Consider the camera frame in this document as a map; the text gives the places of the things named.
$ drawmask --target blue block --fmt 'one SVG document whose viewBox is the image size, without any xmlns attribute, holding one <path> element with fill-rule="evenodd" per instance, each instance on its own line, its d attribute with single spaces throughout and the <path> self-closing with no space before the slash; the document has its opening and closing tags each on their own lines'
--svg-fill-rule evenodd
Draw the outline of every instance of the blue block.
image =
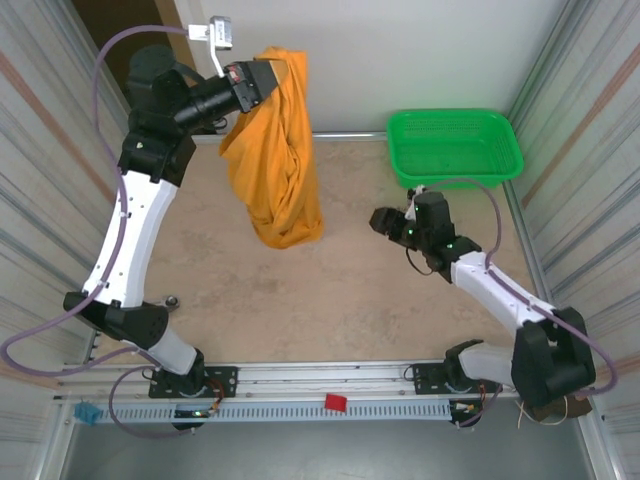
<svg viewBox="0 0 640 480">
<path fill-rule="evenodd" d="M 102 410 L 89 402 L 80 402 L 73 410 L 75 418 L 89 425 L 94 425 L 100 414 L 102 414 Z"/>
</svg>

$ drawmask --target tabletop surface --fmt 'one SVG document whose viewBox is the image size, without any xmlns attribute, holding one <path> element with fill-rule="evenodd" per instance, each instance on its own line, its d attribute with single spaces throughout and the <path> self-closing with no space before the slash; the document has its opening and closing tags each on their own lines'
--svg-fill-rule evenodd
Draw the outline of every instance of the tabletop surface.
<svg viewBox="0 0 640 480">
<path fill-rule="evenodd" d="M 376 207 L 406 206 L 385 142 L 316 143 L 325 233 L 287 250 L 260 242 L 217 148 L 199 146 L 191 160 L 160 228 L 145 292 L 149 300 L 180 298 L 171 324 L 206 361 L 433 359 L 472 338 L 511 344 L 473 298 L 439 275 L 419 275 L 403 248 L 369 227 Z M 504 223 L 495 262 L 531 290 L 504 192 L 494 194 Z M 496 235 L 489 200 L 477 189 L 445 196 L 457 233 L 488 251 Z M 116 346 L 105 338 L 97 354 Z"/>
</svg>

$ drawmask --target green basket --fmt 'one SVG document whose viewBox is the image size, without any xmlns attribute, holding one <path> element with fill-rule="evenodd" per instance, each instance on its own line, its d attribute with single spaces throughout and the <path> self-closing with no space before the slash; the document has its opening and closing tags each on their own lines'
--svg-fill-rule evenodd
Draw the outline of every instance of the green basket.
<svg viewBox="0 0 640 480">
<path fill-rule="evenodd" d="M 389 119 L 387 138 L 391 165 L 405 188 L 454 177 L 492 188 L 517 177 L 524 167 L 511 124 L 491 110 L 398 112 Z"/>
</svg>

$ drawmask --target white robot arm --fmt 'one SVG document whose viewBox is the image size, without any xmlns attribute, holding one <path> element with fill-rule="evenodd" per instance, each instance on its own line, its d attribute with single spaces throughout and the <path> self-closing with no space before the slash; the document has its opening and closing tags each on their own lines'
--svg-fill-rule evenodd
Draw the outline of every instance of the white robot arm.
<svg viewBox="0 0 640 480">
<path fill-rule="evenodd" d="M 230 43 L 225 24 L 190 28 L 190 36 Z M 236 62 L 218 75 L 189 87 L 184 66 L 164 46 L 147 47 L 131 60 L 127 80 L 132 110 L 119 167 L 127 191 L 127 224 L 120 253 L 98 296 L 81 312 L 91 327 L 138 346 L 161 366 L 167 391 L 198 395 L 205 381 L 204 357 L 178 337 L 168 323 L 168 309 L 145 303 L 144 282 L 162 219 L 178 191 L 195 151 L 191 135 L 234 111 L 249 112 L 278 85 L 281 65 L 270 61 Z M 82 291 L 69 292 L 64 308 L 82 302 L 102 282 L 116 245 L 121 220 L 120 197 L 99 258 Z"/>
<path fill-rule="evenodd" d="M 473 296 L 514 338 L 512 348 L 472 340 L 450 349 L 444 365 L 450 385 L 490 380 L 515 387 L 527 405 L 543 406 L 595 381 L 589 347 L 539 313 L 551 312 L 586 335 L 577 311 L 557 310 L 495 265 L 487 268 L 480 246 L 456 235 L 442 193 L 419 188 L 409 191 L 409 200 L 407 212 L 376 209 L 371 227 L 407 249 L 420 251 L 433 272 Z"/>
</svg>

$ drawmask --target orange cloth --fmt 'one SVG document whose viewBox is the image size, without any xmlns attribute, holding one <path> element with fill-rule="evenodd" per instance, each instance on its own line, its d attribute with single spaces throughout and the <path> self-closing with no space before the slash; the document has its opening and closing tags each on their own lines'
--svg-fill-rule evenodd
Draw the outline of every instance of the orange cloth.
<svg viewBox="0 0 640 480">
<path fill-rule="evenodd" d="M 270 47 L 256 58 L 284 60 L 289 72 L 262 105 L 239 116 L 220 156 L 229 161 L 231 186 L 260 239 L 287 248 L 317 240 L 324 230 L 305 103 L 307 55 Z"/>
</svg>

